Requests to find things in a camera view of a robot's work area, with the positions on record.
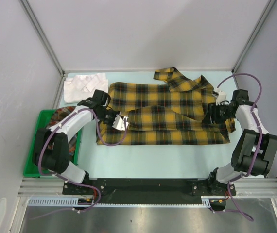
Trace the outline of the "yellow plaid long sleeve shirt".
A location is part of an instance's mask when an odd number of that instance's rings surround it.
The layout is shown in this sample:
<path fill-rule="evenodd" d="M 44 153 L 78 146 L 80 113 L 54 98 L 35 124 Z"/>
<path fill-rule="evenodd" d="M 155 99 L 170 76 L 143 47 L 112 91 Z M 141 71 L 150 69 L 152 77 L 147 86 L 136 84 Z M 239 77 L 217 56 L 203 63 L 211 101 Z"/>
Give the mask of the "yellow plaid long sleeve shirt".
<path fill-rule="evenodd" d="M 122 145 L 214 145 L 230 142 L 234 119 L 223 123 L 202 121 L 216 98 L 203 76 L 191 80 L 175 67 L 156 70 L 163 84 L 115 82 L 108 89 L 108 107 L 128 117 L 127 132 L 100 123 L 97 143 Z"/>

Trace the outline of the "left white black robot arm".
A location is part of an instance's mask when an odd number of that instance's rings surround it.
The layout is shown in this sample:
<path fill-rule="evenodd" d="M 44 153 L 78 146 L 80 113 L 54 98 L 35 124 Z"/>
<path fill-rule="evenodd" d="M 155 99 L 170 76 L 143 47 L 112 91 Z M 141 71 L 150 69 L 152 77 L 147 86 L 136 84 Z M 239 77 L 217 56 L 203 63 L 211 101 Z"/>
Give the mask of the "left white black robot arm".
<path fill-rule="evenodd" d="M 88 123 L 95 120 L 118 131 L 127 131 L 128 117 L 108 105 L 108 93 L 95 90 L 92 97 L 80 101 L 63 120 L 49 128 L 40 128 L 35 135 L 33 163 L 40 175 L 54 175 L 80 194 L 90 190 L 89 174 L 70 160 L 69 142 Z"/>

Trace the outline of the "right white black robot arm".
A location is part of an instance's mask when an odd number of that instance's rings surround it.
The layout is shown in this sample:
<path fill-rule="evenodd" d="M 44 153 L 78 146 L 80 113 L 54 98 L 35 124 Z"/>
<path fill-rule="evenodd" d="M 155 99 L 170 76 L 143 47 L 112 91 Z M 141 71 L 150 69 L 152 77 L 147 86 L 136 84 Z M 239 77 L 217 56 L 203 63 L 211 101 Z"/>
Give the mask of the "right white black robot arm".
<path fill-rule="evenodd" d="M 214 90 L 213 95 L 216 102 L 208 105 L 202 122 L 224 123 L 236 119 L 242 129 L 231 162 L 214 169 L 205 180 L 208 193 L 221 195 L 240 178 L 269 173 L 277 151 L 277 136 L 265 129 L 258 115 L 257 104 L 249 100 L 246 90 L 235 90 L 231 101 L 226 100 L 226 93 L 220 89 Z"/>

